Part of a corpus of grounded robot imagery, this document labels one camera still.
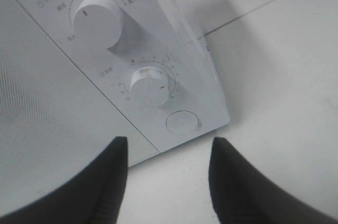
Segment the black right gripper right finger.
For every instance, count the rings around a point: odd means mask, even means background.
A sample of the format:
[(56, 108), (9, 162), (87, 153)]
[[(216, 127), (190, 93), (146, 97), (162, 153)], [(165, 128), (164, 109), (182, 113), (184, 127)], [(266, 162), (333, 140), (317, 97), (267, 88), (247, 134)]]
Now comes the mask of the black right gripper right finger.
[(337, 223), (265, 177), (226, 138), (213, 139), (208, 179), (220, 223)]

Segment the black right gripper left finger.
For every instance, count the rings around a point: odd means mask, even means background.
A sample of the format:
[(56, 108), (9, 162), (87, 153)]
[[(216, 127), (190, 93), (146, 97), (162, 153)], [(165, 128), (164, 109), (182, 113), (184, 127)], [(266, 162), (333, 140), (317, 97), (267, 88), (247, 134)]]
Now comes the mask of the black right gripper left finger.
[(1, 223), (116, 223), (127, 174), (128, 141), (118, 136), (71, 180)]

